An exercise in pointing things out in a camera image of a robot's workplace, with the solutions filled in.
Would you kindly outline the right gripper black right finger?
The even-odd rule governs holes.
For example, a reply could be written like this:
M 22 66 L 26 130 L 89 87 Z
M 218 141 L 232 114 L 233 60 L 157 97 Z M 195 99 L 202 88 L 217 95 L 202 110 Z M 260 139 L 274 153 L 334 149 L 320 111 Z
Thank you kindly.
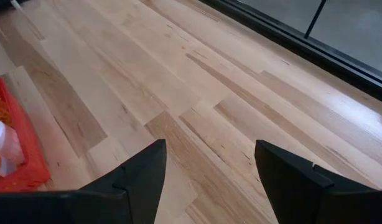
M 382 190 L 264 140 L 256 141 L 254 157 L 279 223 L 382 223 Z

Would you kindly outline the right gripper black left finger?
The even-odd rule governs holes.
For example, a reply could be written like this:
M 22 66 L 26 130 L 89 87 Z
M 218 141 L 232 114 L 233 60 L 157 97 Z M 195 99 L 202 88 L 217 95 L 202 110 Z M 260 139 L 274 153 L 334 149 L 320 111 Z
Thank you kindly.
M 166 163 L 158 139 L 78 190 L 0 193 L 0 223 L 154 223 Z

